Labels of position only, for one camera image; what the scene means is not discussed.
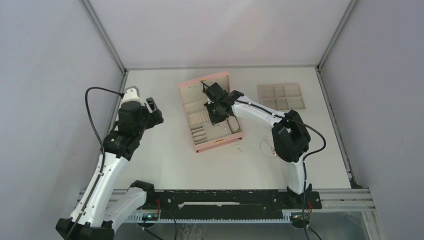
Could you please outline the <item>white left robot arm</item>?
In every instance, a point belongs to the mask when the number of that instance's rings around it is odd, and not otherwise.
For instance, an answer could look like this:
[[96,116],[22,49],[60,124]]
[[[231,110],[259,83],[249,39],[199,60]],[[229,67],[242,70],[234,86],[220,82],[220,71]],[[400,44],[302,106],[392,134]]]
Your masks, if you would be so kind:
[[124,197],[108,206],[119,175],[140,146],[147,129],[163,123],[153,98],[124,100],[118,120],[102,142],[99,161],[88,188],[68,218],[61,218],[56,231],[65,240],[112,240],[122,223],[139,207],[149,209],[157,196],[151,183],[136,180]]

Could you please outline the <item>pink jewelry box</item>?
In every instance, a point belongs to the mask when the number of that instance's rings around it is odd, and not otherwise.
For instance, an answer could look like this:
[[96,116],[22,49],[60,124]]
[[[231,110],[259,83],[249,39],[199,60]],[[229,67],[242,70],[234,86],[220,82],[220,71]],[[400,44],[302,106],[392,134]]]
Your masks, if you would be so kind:
[[213,83],[218,83],[224,90],[229,91],[230,74],[227,71],[219,72],[177,85],[196,153],[241,141],[244,136],[240,124],[238,132],[231,132],[228,118],[215,125],[211,124],[204,106],[208,99],[203,93],[203,84],[211,86]]

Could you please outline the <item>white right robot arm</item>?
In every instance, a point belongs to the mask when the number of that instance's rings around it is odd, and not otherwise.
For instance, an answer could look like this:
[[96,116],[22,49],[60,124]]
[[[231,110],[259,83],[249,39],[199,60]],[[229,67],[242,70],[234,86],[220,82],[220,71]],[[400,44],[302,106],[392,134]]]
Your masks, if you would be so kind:
[[295,208],[307,204],[307,174],[302,158],[309,150],[311,136],[299,113],[271,109],[237,90],[227,92],[216,82],[211,85],[203,82],[202,92],[207,97],[205,107],[212,124],[235,117],[249,120],[270,132],[276,155],[287,165],[289,203]]

